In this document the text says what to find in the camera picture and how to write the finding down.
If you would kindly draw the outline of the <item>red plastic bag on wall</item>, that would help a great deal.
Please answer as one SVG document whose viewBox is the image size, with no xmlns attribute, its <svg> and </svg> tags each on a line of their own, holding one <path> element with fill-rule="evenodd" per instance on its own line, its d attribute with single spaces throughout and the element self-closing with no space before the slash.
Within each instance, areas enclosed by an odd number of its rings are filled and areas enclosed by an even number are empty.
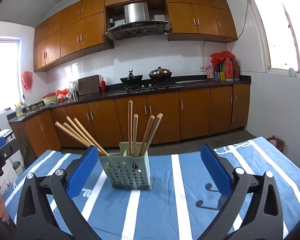
<svg viewBox="0 0 300 240">
<path fill-rule="evenodd" d="M 21 82 L 23 84 L 23 88 L 26 91 L 29 91 L 32 89 L 33 85 L 33 72 L 30 71 L 24 71 L 21 74 Z"/>
</svg>

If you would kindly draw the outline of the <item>red bottles and boxes group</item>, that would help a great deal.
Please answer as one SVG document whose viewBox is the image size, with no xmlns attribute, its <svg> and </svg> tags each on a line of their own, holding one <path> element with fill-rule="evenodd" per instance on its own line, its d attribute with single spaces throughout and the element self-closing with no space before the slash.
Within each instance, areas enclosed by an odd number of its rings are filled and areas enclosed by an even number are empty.
<svg viewBox="0 0 300 240">
<path fill-rule="evenodd" d="M 239 64 L 233 53 L 222 51 L 211 54 L 210 64 L 206 68 L 207 79 L 214 81 L 239 81 Z"/>
</svg>

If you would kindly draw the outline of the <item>yellow detergent bottle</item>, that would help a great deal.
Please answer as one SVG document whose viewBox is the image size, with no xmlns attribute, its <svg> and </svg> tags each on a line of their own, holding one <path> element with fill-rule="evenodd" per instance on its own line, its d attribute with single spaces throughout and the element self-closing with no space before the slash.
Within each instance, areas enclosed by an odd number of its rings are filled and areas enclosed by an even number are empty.
<svg viewBox="0 0 300 240">
<path fill-rule="evenodd" d="M 23 106 L 21 103 L 18 103 L 15 105 L 15 114 L 16 114 L 16 117 L 21 117 L 24 115 Z"/>
</svg>

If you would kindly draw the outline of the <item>brown upper kitchen cabinets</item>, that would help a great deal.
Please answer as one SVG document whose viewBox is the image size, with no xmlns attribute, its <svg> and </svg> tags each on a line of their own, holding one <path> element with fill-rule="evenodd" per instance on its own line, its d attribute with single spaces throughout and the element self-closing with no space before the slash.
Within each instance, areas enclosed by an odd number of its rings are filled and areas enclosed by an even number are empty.
<svg viewBox="0 0 300 240">
<path fill-rule="evenodd" d="M 126 38 L 228 43 L 237 31 L 227 0 L 81 0 L 35 28 L 34 71 L 113 48 Z"/>
</svg>

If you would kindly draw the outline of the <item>right window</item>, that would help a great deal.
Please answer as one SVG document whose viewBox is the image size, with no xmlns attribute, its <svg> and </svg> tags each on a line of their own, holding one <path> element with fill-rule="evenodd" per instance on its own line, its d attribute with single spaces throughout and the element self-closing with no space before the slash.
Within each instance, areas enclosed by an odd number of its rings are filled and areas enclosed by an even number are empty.
<svg viewBox="0 0 300 240">
<path fill-rule="evenodd" d="M 249 0 L 268 72 L 300 76 L 300 0 Z"/>
</svg>

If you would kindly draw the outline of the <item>chopstick in holder leaning left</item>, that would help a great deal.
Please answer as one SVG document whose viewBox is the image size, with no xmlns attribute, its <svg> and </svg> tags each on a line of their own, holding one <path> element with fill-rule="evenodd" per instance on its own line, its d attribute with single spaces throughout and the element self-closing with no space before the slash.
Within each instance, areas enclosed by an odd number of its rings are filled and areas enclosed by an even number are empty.
<svg viewBox="0 0 300 240">
<path fill-rule="evenodd" d="M 72 137 L 73 139 L 77 140 L 78 142 L 80 142 L 82 145 L 84 145 L 85 147 L 89 147 L 90 144 L 89 142 L 87 142 L 86 140 L 84 140 L 81 136 L 76 135 L 75 133 L 73 133 L 72 131 L 70 131 L 69 129 L 67 129 L 66 127 L 64 127 L 62 124 L 60 124 L 59 122 L 55 122 L 55 126 L 57 128 L 59 128 L 61 131 L 63 131 L 65 134 L 67 134 L 68 136 Z"/>
</svg>

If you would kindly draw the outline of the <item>black wok left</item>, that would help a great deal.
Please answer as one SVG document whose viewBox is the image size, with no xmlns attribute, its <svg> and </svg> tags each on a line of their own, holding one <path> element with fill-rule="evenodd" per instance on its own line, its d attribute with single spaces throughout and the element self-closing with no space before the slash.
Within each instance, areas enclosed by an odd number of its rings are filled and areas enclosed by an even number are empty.
<svg viewBox="0 0 300 240">
<path fill-rule="evenodd" d="M 127 87 L 127 88 L 135 88 L 141 86 L 143 75 L 134 75 L 133 70 L 129 71 L 128 77 L 120 78 L 120 81 Z"/>
</svg>

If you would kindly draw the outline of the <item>green bowl on counter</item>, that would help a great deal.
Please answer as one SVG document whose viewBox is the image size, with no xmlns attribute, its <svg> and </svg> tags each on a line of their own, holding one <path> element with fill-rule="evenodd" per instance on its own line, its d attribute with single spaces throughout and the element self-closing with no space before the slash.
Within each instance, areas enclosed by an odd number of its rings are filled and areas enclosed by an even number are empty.
<svg viewBox="0 0 300 240">
<path fill-rule="evenodd" d="M 45 96 L 43 96 L 42 101 L 46 106 L 51 105 L 57 101 L 57 95 L 55 92 L 46 94 Z"/>
</svg>

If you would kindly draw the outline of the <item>blue white striped tablecloth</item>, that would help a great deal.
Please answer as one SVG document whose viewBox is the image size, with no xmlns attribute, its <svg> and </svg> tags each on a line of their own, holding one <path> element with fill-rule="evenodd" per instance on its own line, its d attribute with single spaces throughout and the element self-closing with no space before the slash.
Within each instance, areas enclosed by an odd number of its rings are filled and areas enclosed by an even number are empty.
<svg viewBox="0 0 300 240">
<path fill-rule="evenodd" d="M 263 137 L 214 149 L 233 170 L 222 195 L 200 151 L 148 156 L 150 190 L 112 187 L 98 162 L 77 197 L 48 150 L 3 196 L 17 239 L 300 239 L 300 168 Z"/>
</svg>

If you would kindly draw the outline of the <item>window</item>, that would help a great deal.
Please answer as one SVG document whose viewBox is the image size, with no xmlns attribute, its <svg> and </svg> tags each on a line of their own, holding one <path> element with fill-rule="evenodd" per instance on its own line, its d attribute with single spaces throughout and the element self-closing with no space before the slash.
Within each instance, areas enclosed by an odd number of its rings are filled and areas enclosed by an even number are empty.
<svg viewBox="0 0 300 240">
<path fill-rule="evenodd" d="M 300 0 L 249 0 L 268 72 L 300 76 Z"/>
<path fill-rule="evenodd" d="M 0 112 L 19 102 L 19 43 L 0 41 Z"/>
</svg>

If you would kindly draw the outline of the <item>black wok with lid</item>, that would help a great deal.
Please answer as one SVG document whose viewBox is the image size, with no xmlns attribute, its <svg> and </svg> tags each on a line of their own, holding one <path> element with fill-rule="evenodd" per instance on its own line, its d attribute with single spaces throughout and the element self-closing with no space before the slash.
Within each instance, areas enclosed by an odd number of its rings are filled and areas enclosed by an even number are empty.
<svg viewBox="0 0 300 240">
<path fill-rule="evenodd" d="M 163 83 L 170 79 L 172 72 L 169 69 L 159 66 L 149 73 L 150 79 L 155 83 Z"/>
</svg>

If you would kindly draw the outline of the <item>bamboo chopstick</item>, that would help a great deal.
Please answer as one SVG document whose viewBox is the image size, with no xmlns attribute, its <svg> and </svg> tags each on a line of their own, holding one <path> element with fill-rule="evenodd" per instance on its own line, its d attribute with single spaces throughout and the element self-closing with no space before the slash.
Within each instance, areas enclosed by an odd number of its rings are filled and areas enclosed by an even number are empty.
<svg viewBox="0 0 300 240">
<path fill-rule="evenodd" d="M 83 137 L 87 142 L 96 146 L 102 155 L 109 156 L 108 152 L 92 137 L 92 135 L 86 130 L 86 128 L 80 123 L 77 118 L 73 118 L 73 122 L 76 126 L 77 132 Z"/>
<path fill-rule="evenodd" d="M 83 127 L 77 118 L 72 120 L 70 116 L 66 116 L 66 121 L 61 125 L 56 122 L 55 126 L 60 130 L 74 138 L 84 146 L 96 146 L 102 155 L 107 155 L 107 152 L 98 144 L 92 135 Z"/>
<path fill-rule="evenodd" d="M 147 141 L 146 141 L 146 146 L 145 146 L 145 148 L 143 149 L 142 155 L 145 155 L 146 151 L 148 150 L 148 148 L 149 148 L 149 146 L 150 146 L 150 143 L 151 143 L 151 141 L 152 141 L 152 139 L 153 139 L 153 137 L 154 137 L 154 135 L 155 135 L 155 132 L 156 132 L 157 128 L 159 127 L 159 124 L 160 124 L 160 122 L 161 122 L 161 120 L 162 120 L 162 117 L 163 117 L 163 114 L 162 114 L 162 113 L 159 113 L 159 114 L 155 117 L 154 122 L 153 122 L 153 125 L 152 125 L 152 127 L 151 127 L 151 131 L 150 131 L 149 137 L 148 137 L 148 139 L 147 139 Z"/>
<path fill-rule="evenodd" d="M 148 124 L 147 124 L 146 130 L 145 130 L 144 136 L 143 136 L 142 145 L 141 145 L 140 150 L 139 150 L 139 156 L 142 156 L 143 149 L 146 146 L 146 141 L 147 141 L 147 139 L 149 137 L 149 134 L 150 134 L 151 127 L 153 125 L 154 119 L 155 119 L 154 115 L 151 114 L 149 116 Z"/>
</svg>

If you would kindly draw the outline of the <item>green perforated utensil holder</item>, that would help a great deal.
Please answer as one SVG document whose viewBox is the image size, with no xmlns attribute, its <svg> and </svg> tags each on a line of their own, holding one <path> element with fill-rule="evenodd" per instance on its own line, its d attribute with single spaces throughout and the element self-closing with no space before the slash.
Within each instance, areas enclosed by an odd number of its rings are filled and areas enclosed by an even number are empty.
<svg viewBox="0 0 300 240">
<path fill-rule="evenodd" d="M 129 155 L 128 142 L 120 142 L 120 152 L 100 156 L 99 161 L 113 188 L 123 190 L 150 190 L 152 178 L 148 154 L 139 156 L 142 146 L 137 142 L 135 155 Z"/>
</svg>

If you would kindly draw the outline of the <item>steel range hood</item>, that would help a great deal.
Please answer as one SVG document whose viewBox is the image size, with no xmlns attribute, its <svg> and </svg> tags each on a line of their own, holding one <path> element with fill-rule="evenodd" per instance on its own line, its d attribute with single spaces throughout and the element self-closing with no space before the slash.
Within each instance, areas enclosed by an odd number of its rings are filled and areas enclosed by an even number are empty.
<svg viewBox="0 0 300 240">
<path fill-rule="evenodd" d="M 107 38 L 116 41 L 170 32 L 165 0 L 134 1 L 106 7 Z"/>
</svg>

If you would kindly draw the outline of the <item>left window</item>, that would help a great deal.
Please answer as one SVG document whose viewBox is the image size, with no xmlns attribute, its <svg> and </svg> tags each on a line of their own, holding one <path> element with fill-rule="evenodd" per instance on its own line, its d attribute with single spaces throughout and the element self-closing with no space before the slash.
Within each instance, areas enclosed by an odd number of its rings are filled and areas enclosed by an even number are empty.
<svg viewBox="0 0 300 240">
<path fill-rule="evenodd" d="M 0 41 L 0 112 L 19 102 L 19 43 Z"/>
</svg>

